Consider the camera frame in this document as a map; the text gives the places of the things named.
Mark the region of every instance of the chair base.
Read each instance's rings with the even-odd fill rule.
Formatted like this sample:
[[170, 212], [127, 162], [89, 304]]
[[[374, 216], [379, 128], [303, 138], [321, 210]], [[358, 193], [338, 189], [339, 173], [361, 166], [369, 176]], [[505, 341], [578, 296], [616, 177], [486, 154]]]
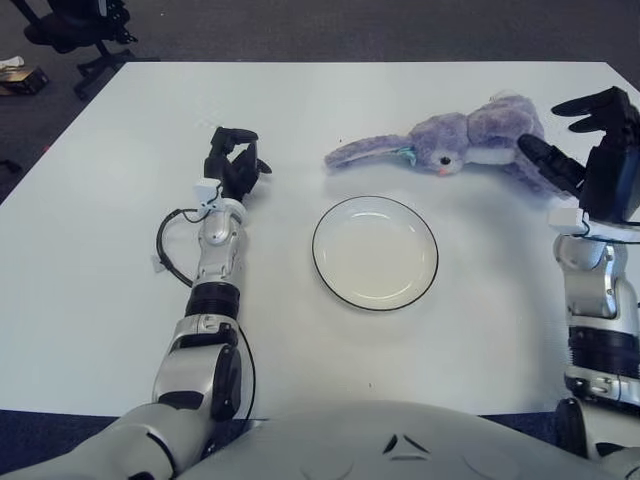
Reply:
[[100, 78], [108, 69], [117, 72], [125, 63], [160, 61], [157, 57], [138, 58], [129, 49], [118, 53], [111, 53], [102, 42], [97, 43], [96, 47], [100, 50], [101, 56], [91, 62], [82, 63], [77, 66], [80, 75], [84, 78], [73, 87], [73, 91], [80, 100], [88, 100], [89, 95], [86, 92], [86, 88]]

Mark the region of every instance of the cardboard box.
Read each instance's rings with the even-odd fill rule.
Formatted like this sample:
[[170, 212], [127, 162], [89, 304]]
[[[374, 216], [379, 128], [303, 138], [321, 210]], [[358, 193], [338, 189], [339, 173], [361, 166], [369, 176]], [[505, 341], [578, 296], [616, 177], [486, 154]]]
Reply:
[[33, 95], [49, 83], [40, 67], [9, 67], [0, 70], [0, 95]]

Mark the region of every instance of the bunny ear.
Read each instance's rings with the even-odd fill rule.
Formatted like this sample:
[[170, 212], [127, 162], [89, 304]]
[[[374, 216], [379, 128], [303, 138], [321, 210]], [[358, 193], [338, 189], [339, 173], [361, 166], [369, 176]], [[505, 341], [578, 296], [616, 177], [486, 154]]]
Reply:
[[329, 168], [342, 168], [384, 155], [395, 154], [398, 150], [410, 147], [411, 140], [408, 137], [383, 135], [349, 143], [324, 157], [324, 161]]

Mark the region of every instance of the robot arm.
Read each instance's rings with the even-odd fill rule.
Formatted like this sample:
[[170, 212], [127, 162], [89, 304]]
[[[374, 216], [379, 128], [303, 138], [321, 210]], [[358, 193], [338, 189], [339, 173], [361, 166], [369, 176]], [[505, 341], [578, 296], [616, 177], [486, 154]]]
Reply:
[[[6, 478], [162, 479], [198, 462], [216, 422], [233, 418], [241, 400], [237, 349], [243, 196], [260, 172], [257, 135], [218, 128], [196, 186], [201, 213], [198, 274], [153, 387], [152, 403], [119, 418], [70, 453]], [[241, 143], [249, 147], [229, 161]]]
[[626, 243], [640, 240], [640, 228], [628, 221], [640, 205], [640, 115], [615, 87], [552, 111], [587, 115], [569, 127], [574, 132], [605, 131], [586, 167], [531, 135], [518, 142], [548, 180], [579, 200], [549, 216], [560, 233], [554, 255], [564, 274], [571, 351], [565, 383], [575, 397], [557, 413], [562, 446], [600, 460], [640, 445], [640, 323], [625, 276]]

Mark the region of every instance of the stuffed animal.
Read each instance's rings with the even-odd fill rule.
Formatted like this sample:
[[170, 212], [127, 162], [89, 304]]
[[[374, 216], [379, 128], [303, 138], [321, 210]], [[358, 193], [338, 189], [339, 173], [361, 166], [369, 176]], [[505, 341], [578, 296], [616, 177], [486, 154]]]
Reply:
[[501, 92], [470, 115], [436, 115], [407, 136], [358, 140], [331, 152], [325, 162], [338, 169], [391, 155], [417, 170], [440, 175], [458, 173], [467, 163], [499, 165], [536, 193], [565, 197], [518, 148], [518, 138], [525, 133], [544, 138], [535, 106], [522, 95]]

